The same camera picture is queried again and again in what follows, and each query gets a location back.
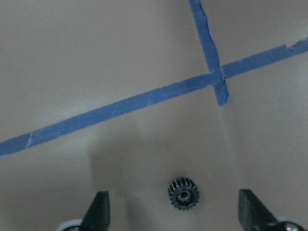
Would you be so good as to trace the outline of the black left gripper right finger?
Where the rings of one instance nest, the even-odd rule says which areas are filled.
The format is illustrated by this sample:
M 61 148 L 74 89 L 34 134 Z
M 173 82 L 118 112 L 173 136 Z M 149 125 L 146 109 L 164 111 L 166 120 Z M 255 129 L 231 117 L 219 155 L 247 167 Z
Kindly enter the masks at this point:
M 250 189 L 238 194 L 238 220 L 244 231 L 281 231 L 281 225 Z

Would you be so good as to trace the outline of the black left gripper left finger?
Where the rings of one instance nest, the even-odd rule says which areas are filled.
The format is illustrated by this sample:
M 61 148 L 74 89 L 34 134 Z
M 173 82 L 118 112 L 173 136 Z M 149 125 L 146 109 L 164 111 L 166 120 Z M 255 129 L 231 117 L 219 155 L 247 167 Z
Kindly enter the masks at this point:
M 100 191 L 95 195 L 82 222 L 81 231 L 107 231 L 110 227 L 111 212 L 108 191 Z

